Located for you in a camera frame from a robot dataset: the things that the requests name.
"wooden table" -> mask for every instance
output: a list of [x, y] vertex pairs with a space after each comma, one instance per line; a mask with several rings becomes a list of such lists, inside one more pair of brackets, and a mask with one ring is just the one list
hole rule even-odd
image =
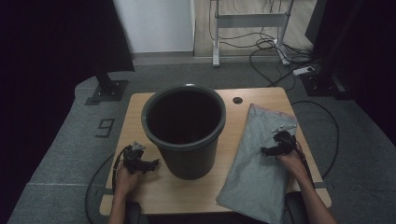
[[[249, 105], [256, 104], [294, 116], [289, 99], [281, 88], [220, 90], [217, 93], [222, 97], [226, 105], [227, 120], [224, 130], [219, 136], [215, 165], [207, 175], [196, 180], [183, 180], [172, 175], [164, 163], [160, 151], [147, 139], [143, 131], [141, 111], [147, 99], [153, 93], [137, 93], [131, 97], [117, 145], [116, 157], [124, 147], [131, 145], [133, 141], [137, 141], [146, 147], [145, 154], [142, 157], [143, 161], [160, 159], [160, 165], [154, 172], [141, 175], [139, 185], [134, 191], [134, 195], [132, 195], [133, 201], [140, 203], [143, 214], [230, 211], [217, 205], [215, 199], [224, 185], [227, 174], [233, 164], [239, 141], [245, 129]], [[233, 102], [234, 97], [242, 98], [243, 103], [240, 105], [235, 104]], [[304, 150], [314, 182], [322, 183], [318, 167], [300, 127], [297, 128], [296, 137]], [[110, 214], [113, 199], [111, 178], [112, 171], [110, 170], [105, 194], [100, 206], [100, 212], [105, 216]], [[291, 179], [288, 191], [295, 190], [298, 190], [298, 185], [294, 179]], [[317, 189], [317, 193], [328, 207], [331, 206], [332, 201], [324, 187]]]

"gray cloth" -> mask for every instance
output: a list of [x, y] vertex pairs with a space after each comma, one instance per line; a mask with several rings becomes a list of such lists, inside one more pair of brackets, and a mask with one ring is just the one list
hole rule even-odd
[[[250, 105], [247, 125], [227, 180], [216, 201], [235, 212], [268, 222], [281, 223], [289, 172], [261, 147], [276, 146], [274, 129], [297, 124], [295, 117]], [[295, 135], [296, 129], [289, 129]]]

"power strip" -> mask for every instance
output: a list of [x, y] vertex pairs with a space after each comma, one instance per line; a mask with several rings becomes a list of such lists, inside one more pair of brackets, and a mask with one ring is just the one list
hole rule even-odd
[[311, 66], [307, 66], [307, 67], [304, 67], [304, 68], [299, 68], [299, 69], [294, 70], [293, 74], [295, 76], [299, 76], [299, 75], [302, 75], [302, 74], [312, 74], [314, 72], [315, 72], [315, 68], [313, 68]]

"black bucket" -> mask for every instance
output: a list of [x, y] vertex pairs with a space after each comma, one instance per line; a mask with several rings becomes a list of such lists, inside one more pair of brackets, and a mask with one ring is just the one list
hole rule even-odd
[[142, 125], [175, 176], [200, 178], [212, 169], [225, 104], [213, 90], [178, 85], [152, 95], [142, 111]]

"human arm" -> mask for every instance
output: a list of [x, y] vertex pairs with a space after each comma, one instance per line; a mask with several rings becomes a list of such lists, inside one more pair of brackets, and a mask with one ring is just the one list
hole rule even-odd
[[277, 157], [296, 178], [303, 195], [306, 212], [310, 223], [336, 223], [329, 209], [318, 196], [308, 174], [294, 150], [285, 156]]
[[122, 224], [125, 218], [125, 203], [137, 184], [139, 174], [131, 175], [121, 163], [117, 171], [117, 185], [111, 206], [109, 224]]

